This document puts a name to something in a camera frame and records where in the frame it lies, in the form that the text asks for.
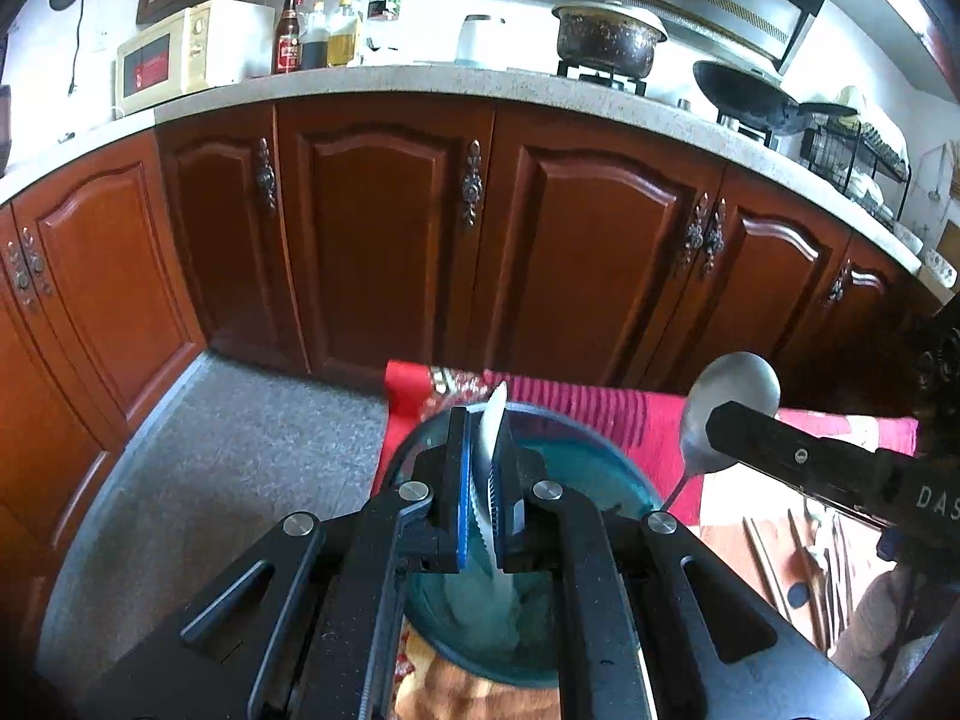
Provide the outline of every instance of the metal spoon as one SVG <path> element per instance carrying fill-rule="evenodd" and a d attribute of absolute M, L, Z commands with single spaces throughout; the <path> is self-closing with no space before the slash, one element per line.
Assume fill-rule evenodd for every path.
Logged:
<path fill-rule="evenodd" d="M 779 380 L 769 362 L 751 352 L 718 357 L 704 368 L 690 388 L 680 418 L 680 456 L 683 476 L 664 501 L 664 511 L 694 476 L 715 473 L 736 464 L 736 459 L 710 446 L 707 419 L 717 406 L 731 400 L 767 416 L 779 408 Z"/>

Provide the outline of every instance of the tiled floor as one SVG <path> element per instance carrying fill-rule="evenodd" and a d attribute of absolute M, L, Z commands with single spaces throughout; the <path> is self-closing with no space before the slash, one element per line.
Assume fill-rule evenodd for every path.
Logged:
<path fill-rule="evenodd" d="M 77 699 L 287 512 L 367 499 L 386 404 L 205 357 L 134 437 L 70 548 L 38 666 Z"/>

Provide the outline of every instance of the countertop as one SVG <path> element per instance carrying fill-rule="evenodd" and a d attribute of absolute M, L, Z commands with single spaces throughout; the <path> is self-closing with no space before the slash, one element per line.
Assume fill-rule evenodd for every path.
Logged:
<path fill-rule="evenodd" d="M 843 197 L 827 181 L 761 143 L 707 122 L 694 114 L 635 95 L 547 74 L 493 71 L 453 65 L 411 65 L 333 68 L 268 76 L 233 86 L 209 89 L 177 98 L 156 108 L 117 119 L 71 141 L 51 148 L 34 160 L 14 166 L 0 178 L 0 205 L 47 173 L 155 124 L 205 111 L 261 100 L 304 95 L 352 92 L 428 92 L 515 100 L 590 114 L 702 148 L 759 173 L 823 208 L 850 225 L 896 260 L 910 274 L 920 271 L 920 260 L 860 206 Z"/>

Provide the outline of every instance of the microwave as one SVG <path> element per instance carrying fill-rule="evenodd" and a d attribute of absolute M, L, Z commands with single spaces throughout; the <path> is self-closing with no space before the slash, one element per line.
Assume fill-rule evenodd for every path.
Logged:
<path fill-rule="evenodd" d="M 180 95 L 268 76 L 274 9 L 211 0 L 148 26 L 117 50 L 116 106 L 126 115 Z"/>

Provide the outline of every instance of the ornate metal handle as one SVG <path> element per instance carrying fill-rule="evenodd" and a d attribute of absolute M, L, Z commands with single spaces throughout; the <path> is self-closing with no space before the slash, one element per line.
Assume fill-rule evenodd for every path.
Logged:
<path fill-rule="evenodd" d="M 683 253 L 677 261 L 677 271 L 686 268 L 693 262 L 693 258 L 704 245 L 704 223 L 707 221 L 707 206 L 709 204 L 710 198 L 704 194 L 693 210 L 693 220 L 686 228 L 685 238 L 683 239 Z"/>
<path fill-rule="evenodd" d="M 477 211 L 483 202 L 483 179 L 480 177 L 480 142 L 473 141 L 467 150 L 467 174 L 461 191 L 464 196 L 464 222 L 468 227 L 477 223 Z"/>
<path fill-rule="evenodd" d="M 707 234 L 704 236 L 706 241 L 707 259 L 704 260 L 704 266 L 700 270 L 700 277 L 705 278 L 713 270 L 713 263 L 717 255 L 723 251 L 723 223 L 727 218 L 727 201 L 719 199 L 716 208 L 713 210 L 713 218 L 710 220 L 710 226 L 707 228 Z"/>
<path fill-rule="evenodd" d="M 31 295 L 32 281 L 27 273 L 27 266 L 23 262 L 20 247 L 13 241 L 7 242 L 7 259 L 13 268 L 13 285 L 21 293 L 20 302 L 29 309 L 34 307 L 34 298 Z"/>
<path fill-rule="evenodd" d="M 27 262 L 30 264 L 30 270 L 34 272 L 34 276 L 37 276 L 40 291 L 45 295 L 52 295 L 54 293 L 53 287 L 50 286 L 47 277 L 43 275 L 47 264 L 43 257 L 34 250 L 34 236 L 30 232 L 30 228 L 24 227 L 20 231 L 20 240 L 23 242 L 23 251 L 27 257 Z"/>
<path fill-rule="evenodd" d="M 844 284 L 850 278 L 850 260 L 847 260 L 844 263 L 843 268 L 840 269 L 840 272 L 837 274 L 837 278 L 834 279 L 832 285 L 830 285 L 830 291 L 827 295 L 827 299 L 824 300 L 824 303 L 830 305 L 830 303 L 839 303 L 843 300 L 843 288 Z"/>
<path fill-rule="evenodd" d="M 277 213 L 277 175 L 274 166 L 270 164 L 270 146 L 266 138 L 260 138 L 257 145 L 256 185 L 260 188 L 263 201 L 267 204 L 271 214 Z"/>

